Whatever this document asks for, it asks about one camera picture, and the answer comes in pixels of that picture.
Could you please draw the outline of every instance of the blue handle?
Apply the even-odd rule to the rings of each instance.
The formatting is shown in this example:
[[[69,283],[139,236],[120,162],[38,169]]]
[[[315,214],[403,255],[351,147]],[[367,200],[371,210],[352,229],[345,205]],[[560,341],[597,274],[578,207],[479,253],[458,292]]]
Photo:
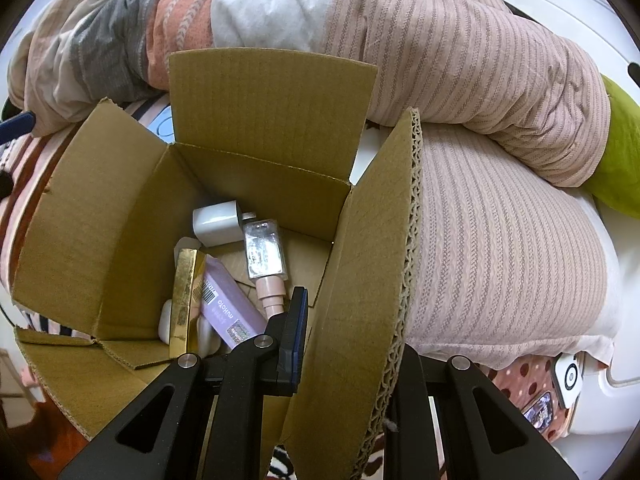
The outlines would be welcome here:
[[[21,114],[0,123],[0,144],[5,144],[30,133],[36,125],[36,116],[33,112]]]

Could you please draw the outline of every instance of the white charger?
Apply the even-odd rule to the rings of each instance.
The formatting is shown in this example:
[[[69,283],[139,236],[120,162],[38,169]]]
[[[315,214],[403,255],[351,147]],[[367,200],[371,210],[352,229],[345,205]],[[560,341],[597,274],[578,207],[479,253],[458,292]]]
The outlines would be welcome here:
[[[201,207],[193,211],[193,233],[205,247],[214,247],[244,239],[242,222],[255,213],[242,213],[235,200]]]

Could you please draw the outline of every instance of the gold packaging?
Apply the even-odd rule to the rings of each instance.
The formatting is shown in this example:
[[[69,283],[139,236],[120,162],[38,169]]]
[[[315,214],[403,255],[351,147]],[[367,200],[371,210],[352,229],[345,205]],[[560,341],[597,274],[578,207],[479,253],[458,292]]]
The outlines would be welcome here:
[[[198,352],[198,316],[206,256],[196,249],[182,249],[178,254],[169,325],[171,358]]]

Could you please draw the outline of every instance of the polka dot fabric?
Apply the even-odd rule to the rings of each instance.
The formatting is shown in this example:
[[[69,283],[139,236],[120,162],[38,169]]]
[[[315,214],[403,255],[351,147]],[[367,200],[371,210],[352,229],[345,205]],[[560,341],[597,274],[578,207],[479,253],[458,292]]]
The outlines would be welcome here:
[[[565,436],[573,410],[560,407],[558,392],[551,377],[552,361],[552,357],[525,355],[502,370],[482,365],[479,367],[521,412],[545,392],[551,393],[554,416],[549,427],[542,433],[549,442]]]

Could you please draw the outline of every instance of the metal screw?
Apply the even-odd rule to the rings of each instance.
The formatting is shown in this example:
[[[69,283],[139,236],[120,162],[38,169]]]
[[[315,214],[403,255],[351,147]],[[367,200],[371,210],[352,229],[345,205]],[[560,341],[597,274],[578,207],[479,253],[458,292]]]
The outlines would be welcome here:
[[[451,364],[456,370],[469,370],[471,367],[471,361],[462,355],[456,355]]]
[[[273,337],[270,335],[259,335],[254,339],[254,345],[258,348],[268,348],[273,344]]]
[[[194,354],[182,354],[178,357],[178,366],[180,368],[191,368],[198,362],[198,358]]]

